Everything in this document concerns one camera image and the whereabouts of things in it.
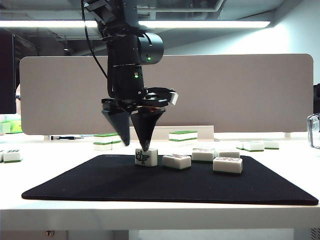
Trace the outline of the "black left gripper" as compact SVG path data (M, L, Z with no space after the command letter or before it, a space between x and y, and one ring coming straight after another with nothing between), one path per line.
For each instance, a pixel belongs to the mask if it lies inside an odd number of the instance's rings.
M137 99L104 98L101 100L101 112L126 146L130 144L130 117L140 145L147 151L156 123L166 111L164 107L175 105L175 90L166 87L149 87L145 90L146 95ZM138 112L130 116L128 112L137 109Z

